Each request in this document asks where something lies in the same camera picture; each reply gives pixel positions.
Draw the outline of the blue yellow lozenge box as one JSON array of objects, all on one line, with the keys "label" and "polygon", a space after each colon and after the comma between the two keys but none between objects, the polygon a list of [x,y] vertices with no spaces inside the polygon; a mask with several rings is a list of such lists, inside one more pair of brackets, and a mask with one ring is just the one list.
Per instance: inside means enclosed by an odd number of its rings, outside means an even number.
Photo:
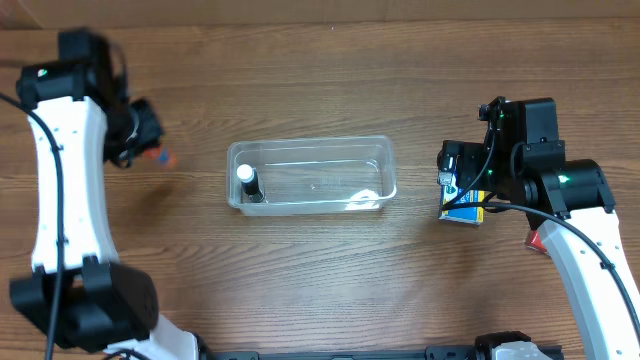
[{"label": "blue yellow lozenge box", "polygon": [[[454,199],[459,193],[461,193],[461,190],[459,190],[455,185],[442,186],[440,203],[445,205],[450,200]],[[470,202],[481,202],[486,195],[487,193],[485,191],[470,190],[456,202],[456,205]],[[438,219],[470,225],[481,225],[484,222],[484,209],[480,207],[469,207],[453,210],[440,210]]]}]

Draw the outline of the black bottle white cap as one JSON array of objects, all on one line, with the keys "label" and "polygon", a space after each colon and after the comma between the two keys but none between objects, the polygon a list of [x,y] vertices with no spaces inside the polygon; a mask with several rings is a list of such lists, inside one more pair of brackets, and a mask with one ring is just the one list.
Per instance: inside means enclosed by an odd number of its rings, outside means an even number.
[{"label": "black bottle white cap", "polygon": [[264,201],[264,192],[261,189],[257,171],[249,164],[241,164],[236,169],[236,176],[241,183],[245,195],[252,203]]}]

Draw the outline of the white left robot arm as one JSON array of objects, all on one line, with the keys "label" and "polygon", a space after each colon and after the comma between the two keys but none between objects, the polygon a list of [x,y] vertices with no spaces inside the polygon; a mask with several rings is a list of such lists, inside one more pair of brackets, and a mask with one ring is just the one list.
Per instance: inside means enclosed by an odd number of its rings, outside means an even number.
[{"label": "white left robot arm", "polygon": [[38,227],[31,274],[10,282],[13,307],[47,338],[46,354],[79,348],[108,359],[204,359],[199,337],[160,313],[151,277],[119,259],[104,166],[168,159],[163,128],[132,100],[123,52],[88,29],[63,31],[55,61],[22,69],[10,104],[27,116],[37,153]]}]

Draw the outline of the orange tube white cap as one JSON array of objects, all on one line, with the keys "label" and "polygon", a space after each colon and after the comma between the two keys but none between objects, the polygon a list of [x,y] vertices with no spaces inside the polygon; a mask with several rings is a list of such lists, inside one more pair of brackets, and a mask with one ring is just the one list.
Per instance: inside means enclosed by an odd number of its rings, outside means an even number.
[{"label": "orange tube white cap", "polygon": [[175,156],[164,145],[146,149],[143,156],[165,168],[174,167],[176,164]]}]

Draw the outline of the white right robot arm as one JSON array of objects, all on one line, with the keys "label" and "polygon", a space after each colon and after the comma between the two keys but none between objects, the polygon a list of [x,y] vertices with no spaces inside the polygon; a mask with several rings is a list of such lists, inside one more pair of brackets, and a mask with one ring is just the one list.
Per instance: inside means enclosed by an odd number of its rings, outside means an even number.
[{"label": "white right robot arm", "polygon": [[558,270],[589,359],[639,356],[639,290],[624,254],[616,201],[601,167],[569,161],[551,98],[478,107],[480,143],[446,140],[438,183],[443,212],[525,213]]}]

